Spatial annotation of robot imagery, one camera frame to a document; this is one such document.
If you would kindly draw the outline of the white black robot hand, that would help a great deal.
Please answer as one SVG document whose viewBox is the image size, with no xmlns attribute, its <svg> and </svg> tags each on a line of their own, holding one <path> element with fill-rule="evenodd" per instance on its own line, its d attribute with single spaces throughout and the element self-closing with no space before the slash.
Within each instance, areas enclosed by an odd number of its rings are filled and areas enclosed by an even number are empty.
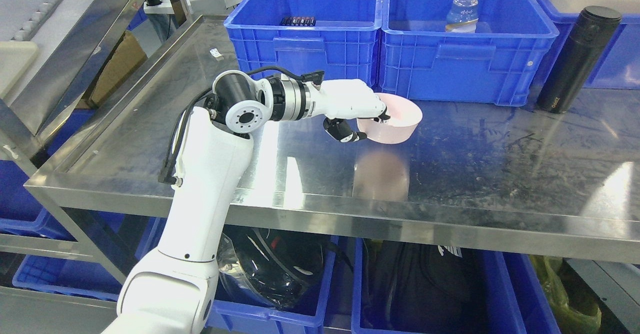
<svg viewBox="0 0 640 334">
<path fill-rule="evenodd" d="M 391 118 L 384 101 L 361 79 L 324 81 L 318 89 L 310 90 L 309 103 L 304 118 L 325 116 L 323 129 L 342 143 L 367 138 L 366 133 L 353 130 L 348 120 L 373 119 L 385 122 Z"/>
</svg>

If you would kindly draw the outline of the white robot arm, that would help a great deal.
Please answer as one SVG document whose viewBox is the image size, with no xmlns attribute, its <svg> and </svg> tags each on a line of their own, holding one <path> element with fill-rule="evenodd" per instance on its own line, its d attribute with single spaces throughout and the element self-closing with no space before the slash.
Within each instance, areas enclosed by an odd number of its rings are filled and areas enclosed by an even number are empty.
<svg viewBox="0 0 640 334">
<path fill-rule="evenodd" d="M 301 120 L 326 103 L 324 72 L 275 75 L 227 70 L 179 115 L 158 181 L 173 190 L 157 246 L 126 277 L 117 316 L 105 333 L 199 333 L 214 304 L 219 276 L 243 298 L 290 306 L 323 272 L 323 240 L 311 265 L 285 252 L 275 234 L 242 228 L 224 233 L 234 191 L 249 167 L 252 133 L 270 120 Z"/>
</svg>

